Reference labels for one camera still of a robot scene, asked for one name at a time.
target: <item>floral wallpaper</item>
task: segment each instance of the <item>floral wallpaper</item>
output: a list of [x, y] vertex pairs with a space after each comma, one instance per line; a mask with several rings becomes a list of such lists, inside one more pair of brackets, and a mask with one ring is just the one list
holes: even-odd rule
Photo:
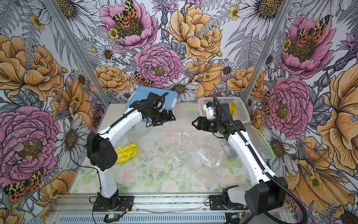
[[[110, 101], [123, 103], [139, 86], [176, 91], [186, 102], [241, 96], [281, 2], [57, 1]], [[57, 37], [44, 10], [34, 9], [35, 15]]]
[[47, 222], [103, 112], [43, 3], [1, 0], [0, 223]]
[[[242, 96], [282, 3], [56, 1], [108, 98], [123, 103], [139, 86], [180, 101]], [[0, 216], [43, 223], [104, 109], [43, 0], [0, 4]], [[357, 10], [357, 0], [295, 0], [246, 102], [276, 155], [267, 164], [310, 223], [358, 222]]]
[[267, 164], [310, 224], [358, 223], [357, 9], [357, 0], [295, 1], [246, 103], [276, 155]]

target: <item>yellow object in basket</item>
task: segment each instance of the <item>yellow object in basket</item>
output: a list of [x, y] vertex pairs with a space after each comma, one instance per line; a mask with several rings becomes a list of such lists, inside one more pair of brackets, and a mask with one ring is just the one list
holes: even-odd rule
[[137, 144], [129, 144], [123, 148], [115, 148], [117, 153], [116, 163], [124, 163], [133, 158], [138, 153]]
[[233, 115], [236, 113], [236, 110], [235, 110], [235, 107], [236, 107], [236, 103], [235, 102], [232, 102], [231, 105], [229, 105], [229, 108], [230, 108], [230, 114]]

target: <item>metal base plate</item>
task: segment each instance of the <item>metal base plate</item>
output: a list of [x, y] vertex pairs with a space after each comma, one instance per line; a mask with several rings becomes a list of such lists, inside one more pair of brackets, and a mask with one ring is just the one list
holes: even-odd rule
[[235, 204], [233, 208], [228, 209], [224, 206], [224, 198], [222, 195], [210, 195], [209, 196], [210, 210], [246, 210], [242, 204]]
[[119, 206], [114, 210], [109, 210], [105, 204], [102, 203], [98, 198], [93, 206], [93, 211], [121, 211], [124, 212], [127, 208], [129, 211], [132, 210], [134, 196], [119, 196]]

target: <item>blue plastic lid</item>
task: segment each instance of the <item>blue plastic lid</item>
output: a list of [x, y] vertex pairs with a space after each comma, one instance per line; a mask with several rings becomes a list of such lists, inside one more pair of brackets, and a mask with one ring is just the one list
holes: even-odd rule
[[175, 101], [175, 103], [176, 103], [176, 101], [178, 99], [177, 92], [171, 91], [171, 90], [157, 89], [157, 88], [152, 88], [152, 87], [144, 87], [144, 86], [140, 86], [134, 91], [133, 95], [126, 103], [126, 107], [129, 108], [129, 106], [137, 100], [140, 101], [140, 100], [146, 99], [150, 92], [153, 92], [159, 96], [168, 92], [169, 94], [165, 96], [165, 103], [164, 103], [163, 110], [174, 110], [173, 102]]

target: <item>butterfly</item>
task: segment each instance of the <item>butterfly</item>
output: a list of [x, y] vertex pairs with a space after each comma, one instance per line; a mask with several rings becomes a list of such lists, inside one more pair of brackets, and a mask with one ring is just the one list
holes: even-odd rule
[[266, 115], [270, 115], [270, 108], [269, 108], [269, 102], [268, 102], [269, 99], [270, 99], [270, 94], [269, 93], [265, 93], [262, 96], [262, 101], [263, 101], [262, 112], [263, 112], [263, 114], [266, 114]]
[[12, 183], [4, 187], [4, 192], [9, 196], [10, 202], [19, 201], [26, 194], [31, 194], [31, 191], [35, 191], [40, 188], [44, 181], [43, 168], [36, 171], [29, 180], [24, 183]]
[[292, 216], [295, 219], [299, 219], [299, 212], [301, 209], [298, 207], [298, 204], [288, 195], [286, 195], [285, 199], [289, 205], [289, 210], [291, 211]]
[[325, 28], [328, 25], [330, 17], [330, 15], [326, 15], [317, 23], [315, 27], [309, 30], [304, 28], [297, 30], [297, 46], [303, 47], [307, 42], [318, 42], [320, 39], [322, 39], [326, 34]]
[[143, 76], [137, 71], [134, 72], [133, 79], [134, 79], [134, 81], [139, 82], [140, 85], [146, 86], [146, 87], [150, 87], [154, 83], [151, 80], [143, 78]]
[[123, 28], [128, 28], [135, 18], [138, 18], [138, 8], [134, 7], [133, 0], [126, 0], [123, 13], [116, 14], [112, 17], [116, 24]]

